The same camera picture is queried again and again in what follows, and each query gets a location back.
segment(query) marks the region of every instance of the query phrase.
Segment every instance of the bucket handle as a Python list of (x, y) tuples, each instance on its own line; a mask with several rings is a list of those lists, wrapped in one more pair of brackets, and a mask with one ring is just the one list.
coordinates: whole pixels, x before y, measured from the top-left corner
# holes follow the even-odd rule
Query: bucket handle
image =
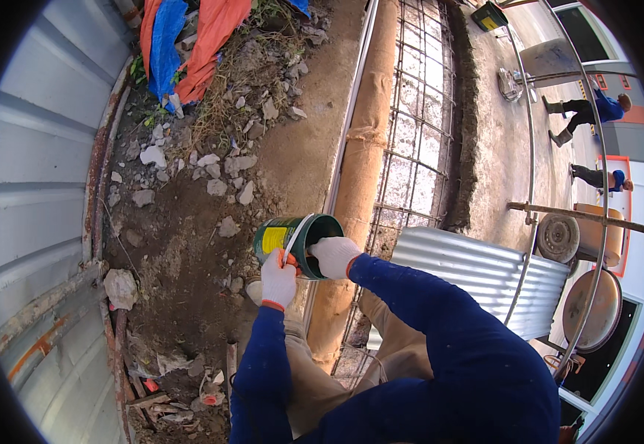
[(285, 263), (287, 263), (287, 255), (290, 254), (290, 249), (292, 248), (292, 244), (294, 244), (295, 241), (297, 240), (297, 235), (300, 234), (300, 229), (305, 225), (305, 222), (307, 222), (308, 219), (314, 215), (315, 213), (311, 212), (310, 214), (305, 216), (302, 219), (302, 222), (300, 222), (299, 225), (297, 226), (298, 229), (296, 229), (295, 232), (292, 234), (292, 237), (290, 238), (290, 241), (287, 243), (287, 247), (285, 248), (285, 254), (283, 254), (282, 256), (282, 266), (285, 266)]

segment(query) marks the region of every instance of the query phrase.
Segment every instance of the metal wall panel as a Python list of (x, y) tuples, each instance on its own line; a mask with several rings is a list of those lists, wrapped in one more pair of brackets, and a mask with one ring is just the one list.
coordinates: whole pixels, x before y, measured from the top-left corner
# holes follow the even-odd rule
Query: metal wall panel
[[(0, 327), (80, 270), (90, 153), (130, 40), (111, 2), (52, 0), (1, 79)], [(25, 410), (52, 443), (124, 441), (102, 296), (89, 286), (69, 295), (0, 355)], [(44, 340), (52, 346), (34, 347)]]
[[(522, 252), (424, 226), (404, 228), (391, 259), (457, 285), (502, 322), (523, 261)], [(532, 256), (508, 327), (525, 340), (549, 333), (567, 274), (563, 263)]]

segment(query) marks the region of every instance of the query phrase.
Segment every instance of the steel reinforcement grid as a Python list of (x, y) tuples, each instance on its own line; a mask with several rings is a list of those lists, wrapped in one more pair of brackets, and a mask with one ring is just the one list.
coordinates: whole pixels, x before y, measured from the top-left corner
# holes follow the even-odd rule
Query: steel reinforcement grid
[[(390, 259), (405, 226), (439, 227), (446, 215), (456, 106), (452, 42), (444, 4), (399, 0), (388, 146), (365, 247), (373, 256)], [(359, 382), (375, 353), (365, 346), (370, 325), (359, 311), (361, 292), (357, 286), (332, 371), (347, 388)]]

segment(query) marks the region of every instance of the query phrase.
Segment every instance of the worker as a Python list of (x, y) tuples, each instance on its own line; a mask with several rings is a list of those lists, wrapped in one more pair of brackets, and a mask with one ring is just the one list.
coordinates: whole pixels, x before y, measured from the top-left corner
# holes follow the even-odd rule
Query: worker
[(231, 443), (556, 444), (573, 436), (559, 428), (557, 385), (540, 355), (466, 291), (362, 253), (345, 237), (322, 238), (309, 253), (324, 276), (365, 289), (360, 309), (381, 347), (353, 391), (316, 367), (309, 348), (303, 359), (284, 322), (298, 271), (273, 250), (233, 380)]
[[(591, 77), (591, 85), (593, 91), (596, 93), (596, 107), (598, 108), (598, 115), (601, 122), (612, 120), (619, 120), (623, 118), (624, 113), (630, 111), (633, 106), (630, 102), (628, 94), (619, 94), (618, 100), (606, 95), (598, 87), (598, 83)], [(569, 100), (568, 102), (550, 103), (545, 96), (541, 96), (544, 107), (550, 114), (562, 114), (567, 111), (575, 111), (576, 114), (571, 118), (564, 129), (557, 136), (549, 130), (549, 137), (554, 141), (557, 147), (560, 147), (574, 137), (574, 130), (581, 124), (595, 124), (596, 120), (593, 118), (593, 109), (591, 102), (588, 100)]]
[[(571, 179), (582, 179), (592, 187), (598, 188), (603, 192), (603, 170), (591, 170), (583, 165), (569, 164), (571, 168)], [(608, 192), (616, 191), (633, 191), (633, 181), (625, 178), (623, 170), (614, 170), (608, 175)]]

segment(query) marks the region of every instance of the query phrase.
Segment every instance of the green bucket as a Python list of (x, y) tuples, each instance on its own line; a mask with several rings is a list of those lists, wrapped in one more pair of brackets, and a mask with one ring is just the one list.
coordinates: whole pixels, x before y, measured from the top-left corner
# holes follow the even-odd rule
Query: green bucket
[(507, 26), (509, 23), (502, 9), (491, 1), (488, 1), (477, 11), (470, 14), (470, 17), (485, 32), (492, 31), (501, 26)]
[(297, 238), (290, 249), (302, 270), (302, 278), (310, 280), (327, 279), (320, 272), (319, 262), (315, 256), (307, 253), (310, 245), (316, 244), (323, 237), (344, 236), (342, 226), (337, 219), (330, 215), (311, 215), (300, 226), (305, 218), (275, 218), (263, 222), (255, 232), (253, 252), (261, 265), (275, 248), (287, 248), (295, 231), (299, 230)]

